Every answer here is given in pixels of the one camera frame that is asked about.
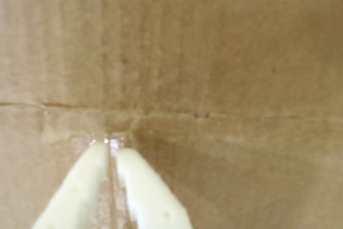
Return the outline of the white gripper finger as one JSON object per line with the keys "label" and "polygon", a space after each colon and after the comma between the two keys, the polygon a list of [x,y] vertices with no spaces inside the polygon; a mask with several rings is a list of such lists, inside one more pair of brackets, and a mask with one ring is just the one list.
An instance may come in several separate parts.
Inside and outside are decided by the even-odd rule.
{"label": "white gripper finger", "polygon": [[120,149],[116,168],[137,228],[192,228],[187,209],[138,151]]}
{"label": "white gripper finger", "polygon": [[33,228],[89,228],[108,178],[108,147],[90,146],[69,170]]}

